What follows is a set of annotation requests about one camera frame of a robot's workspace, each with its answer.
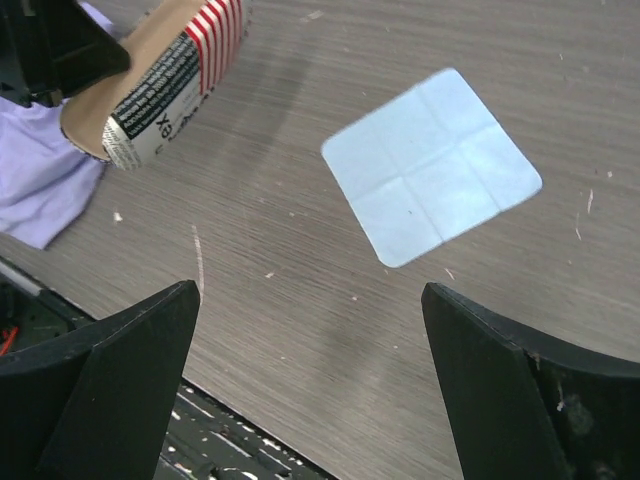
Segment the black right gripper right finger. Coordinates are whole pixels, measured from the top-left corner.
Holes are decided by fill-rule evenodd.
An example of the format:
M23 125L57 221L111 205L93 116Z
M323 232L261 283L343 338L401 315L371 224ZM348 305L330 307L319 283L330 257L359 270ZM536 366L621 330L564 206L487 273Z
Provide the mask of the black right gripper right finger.
M636 479L639 365L543 333L435 282L421 297L467 479Z

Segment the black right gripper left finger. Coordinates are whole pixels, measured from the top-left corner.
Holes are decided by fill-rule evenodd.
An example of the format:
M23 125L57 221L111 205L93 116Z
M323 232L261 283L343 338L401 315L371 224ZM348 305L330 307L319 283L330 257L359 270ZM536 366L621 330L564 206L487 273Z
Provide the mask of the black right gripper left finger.
M199 305L195 281L179 281L2 356L2 478L152 478Z

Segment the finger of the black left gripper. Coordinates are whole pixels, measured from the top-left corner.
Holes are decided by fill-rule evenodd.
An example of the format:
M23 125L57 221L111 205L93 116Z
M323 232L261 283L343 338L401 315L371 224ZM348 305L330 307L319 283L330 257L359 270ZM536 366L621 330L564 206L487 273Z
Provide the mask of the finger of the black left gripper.
M56 107L129 69L130 55L76 1L1 2L1 97Z

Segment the flag print glasses case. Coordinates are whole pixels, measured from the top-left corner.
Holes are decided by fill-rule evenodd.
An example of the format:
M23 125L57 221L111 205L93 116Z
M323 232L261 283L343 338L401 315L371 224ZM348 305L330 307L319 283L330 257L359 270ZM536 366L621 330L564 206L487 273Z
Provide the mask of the flag print glasses case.
M251 0L162 2L121 42L129 70L64 105L63 134L121 169L154 160L228 72L252 12Z

